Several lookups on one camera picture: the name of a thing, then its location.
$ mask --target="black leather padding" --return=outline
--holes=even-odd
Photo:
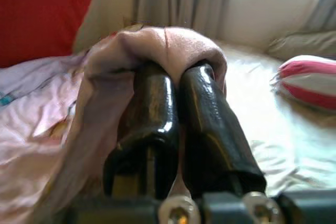
[[[165,198],[178,165],[179,123],[174,85],[157,64],[146,63],[134,77],[134,96],[118,126],[118,145],[104,164],[103,183],[111,195],[116,174],[132,174],[146,167],[145,151],[155,155],[156,198]]]
[[[180,120],[187,131],[183,177],[192,196],[211,191],[264,192],[264,175],[211,66],[200,62],[188,69],[178,96]]]

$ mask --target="crumpled sheet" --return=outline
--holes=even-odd
[[[280,60],[218,42],[228,62],[227,100],[267,180],[266,193],[336,188],[336,115],[272,91]]]
[[[0,223],[24,223],[61,159],[86,53],[0,69]]]

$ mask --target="white bed sheet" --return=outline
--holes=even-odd
[[[272,92],[281,61],[218,42],[228,61],[227,99],[267,179],[267,194],[336,188],[336,115]]]

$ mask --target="red pillow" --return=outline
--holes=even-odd
[[[72,52],[91,0],[0,0],[0,68]]]

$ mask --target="striped pillow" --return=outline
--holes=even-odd
[[[309,105],[336,112],[336,61],[296,56],[279,67],[276,91]]]

